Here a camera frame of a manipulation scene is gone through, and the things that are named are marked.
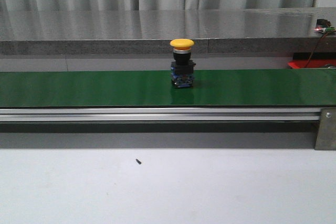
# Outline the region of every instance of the white floor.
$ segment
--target white floor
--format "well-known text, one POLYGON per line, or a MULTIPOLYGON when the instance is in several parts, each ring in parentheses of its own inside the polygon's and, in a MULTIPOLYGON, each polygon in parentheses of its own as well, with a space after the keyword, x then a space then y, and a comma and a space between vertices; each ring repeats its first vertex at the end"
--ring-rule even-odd
POLYGON ((0 173, 0 223, 336 219, 335 152, 1 150, 0 173))

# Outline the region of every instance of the gray countertop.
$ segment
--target gray countertop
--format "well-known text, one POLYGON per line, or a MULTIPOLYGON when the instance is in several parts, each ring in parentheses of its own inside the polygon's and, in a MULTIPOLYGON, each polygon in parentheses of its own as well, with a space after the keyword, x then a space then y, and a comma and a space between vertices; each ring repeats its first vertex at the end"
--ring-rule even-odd
MULTIPOLYGON (((0 54, 162 54, 174 38, 198 53, 309 52, 317 18, 336 24, 336 7, 0 13, 0 54)), ((335 35, 317 51, 336 51, 335 35)))

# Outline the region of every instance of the yellow mushroom button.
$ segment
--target yellow mushroom button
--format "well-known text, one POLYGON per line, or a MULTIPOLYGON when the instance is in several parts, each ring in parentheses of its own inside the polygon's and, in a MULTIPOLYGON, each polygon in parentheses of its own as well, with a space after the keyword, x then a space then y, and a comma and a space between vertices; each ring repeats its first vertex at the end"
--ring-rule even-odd
POLYGON ((170 45, 176 50, 189 50, 194 42, 191 39, 174 39, 170 41, 170 45))

